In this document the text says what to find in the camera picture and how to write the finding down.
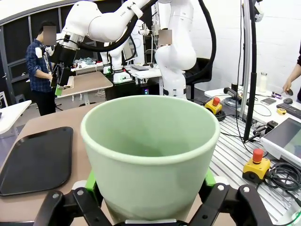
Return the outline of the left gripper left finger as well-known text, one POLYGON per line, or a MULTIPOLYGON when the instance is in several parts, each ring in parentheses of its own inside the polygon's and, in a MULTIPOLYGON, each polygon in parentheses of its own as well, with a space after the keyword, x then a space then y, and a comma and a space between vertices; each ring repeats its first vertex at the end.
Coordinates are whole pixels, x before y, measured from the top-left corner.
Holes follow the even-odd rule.
POLYGON ((35 218, 36 226, 69 226, 83 217, 89 226, 109 226, 101 210, 103 197, 91 171, 83 186, 76 185, 68 194, 53 191, 47 194, 35 218))

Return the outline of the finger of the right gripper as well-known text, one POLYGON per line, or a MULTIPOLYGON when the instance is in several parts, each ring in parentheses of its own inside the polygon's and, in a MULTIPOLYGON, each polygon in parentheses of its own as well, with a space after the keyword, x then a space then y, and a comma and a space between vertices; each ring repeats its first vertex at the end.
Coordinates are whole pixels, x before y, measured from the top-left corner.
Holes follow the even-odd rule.
POLYGON ((58 64, 54 65, 51 75, 52 75, 51 87, 56 87, 58 75, 59 75, 59 65, 58 64))
POLYGON ((67 85, 69 76, 71 74, 71 69, 68 67, 59 67, 57 69, 57 83, 56 83, 56 89, 55 89, 55 95, 61 96, 62 91, 65 85, 67 85))

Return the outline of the bystander's hand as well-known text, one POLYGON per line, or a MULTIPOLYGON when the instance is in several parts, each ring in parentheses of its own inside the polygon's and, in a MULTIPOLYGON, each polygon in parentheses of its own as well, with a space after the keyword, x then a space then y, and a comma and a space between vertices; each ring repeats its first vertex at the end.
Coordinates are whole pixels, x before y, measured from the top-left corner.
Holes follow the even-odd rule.
POLYGON ((287 81, 283 86, 283 93, 286 93, 289 96, 293 95, 293 91, 291 90, 291 82, 287 81))

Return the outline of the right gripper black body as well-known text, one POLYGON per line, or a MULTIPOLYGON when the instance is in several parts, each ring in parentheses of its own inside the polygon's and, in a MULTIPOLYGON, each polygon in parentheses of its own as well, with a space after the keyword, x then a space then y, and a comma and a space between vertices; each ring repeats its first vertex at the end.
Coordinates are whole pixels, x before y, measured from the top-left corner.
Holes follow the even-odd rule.
POLYGON ((72 68, 77 49, 57 44, 51 48, 50 61, 54 64, 61 64, 64 67, 72 68))

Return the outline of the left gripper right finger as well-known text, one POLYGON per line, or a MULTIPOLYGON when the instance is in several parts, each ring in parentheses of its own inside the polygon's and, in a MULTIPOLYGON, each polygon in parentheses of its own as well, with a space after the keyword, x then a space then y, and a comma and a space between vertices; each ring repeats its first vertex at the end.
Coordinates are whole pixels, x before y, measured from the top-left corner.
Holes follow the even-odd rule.
POLYGON ((256 189, 242 185, 238 189, 217 183, 208 174, 199 191, 202 204, 190 226, 212 226, 220 213, 228 213, 237 226, 272 226, 270 216, 256 189))

